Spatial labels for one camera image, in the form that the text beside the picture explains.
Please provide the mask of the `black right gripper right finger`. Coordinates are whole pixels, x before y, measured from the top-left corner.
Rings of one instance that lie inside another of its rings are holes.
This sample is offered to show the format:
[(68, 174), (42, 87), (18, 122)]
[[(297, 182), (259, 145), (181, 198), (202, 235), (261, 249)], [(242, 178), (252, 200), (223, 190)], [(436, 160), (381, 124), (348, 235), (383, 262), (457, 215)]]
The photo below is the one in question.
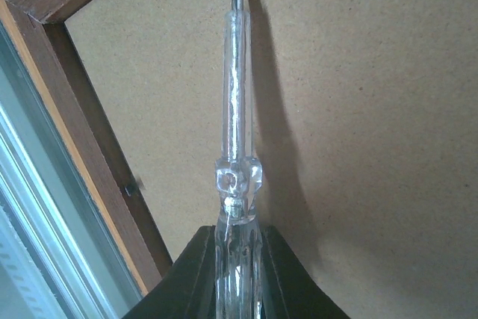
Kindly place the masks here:
[(309, 276), (275, 226), (261, 231), (263, 318), (347, 318)]

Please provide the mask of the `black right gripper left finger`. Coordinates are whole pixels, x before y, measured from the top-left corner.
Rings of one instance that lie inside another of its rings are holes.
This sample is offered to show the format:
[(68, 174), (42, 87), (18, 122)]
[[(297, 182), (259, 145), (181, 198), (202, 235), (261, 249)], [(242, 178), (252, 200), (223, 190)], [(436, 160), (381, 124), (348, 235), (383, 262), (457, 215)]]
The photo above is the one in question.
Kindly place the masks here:
[(214, 232), (199, 227), (166, 276), (124, 317), (214, 318)]

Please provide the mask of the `clear handle screwdriver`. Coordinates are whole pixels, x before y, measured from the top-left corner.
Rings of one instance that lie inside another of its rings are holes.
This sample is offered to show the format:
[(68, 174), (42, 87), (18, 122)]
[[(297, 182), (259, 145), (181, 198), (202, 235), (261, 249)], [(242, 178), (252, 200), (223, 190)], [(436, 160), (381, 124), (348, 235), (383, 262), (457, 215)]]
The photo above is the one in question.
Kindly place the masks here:
[(261, 233), (254, 199), (262, 168), (252, 155), (250, 15), (231, 0), (225, 17), (221, 156), (215, 164), (220, 210), (215, 243), (216, 318), (261, 316)]

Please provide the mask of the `brown wooden picture frame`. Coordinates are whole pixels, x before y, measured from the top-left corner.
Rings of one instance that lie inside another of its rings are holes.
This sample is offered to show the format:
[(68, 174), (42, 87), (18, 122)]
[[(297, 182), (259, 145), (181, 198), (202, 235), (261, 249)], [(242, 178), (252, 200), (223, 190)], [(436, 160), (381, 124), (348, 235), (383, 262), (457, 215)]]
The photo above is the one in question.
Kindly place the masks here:
[(128, 272), (148, 294), (172, 260), (66, 27), (91, 1), (1, 0), (1, 19)]

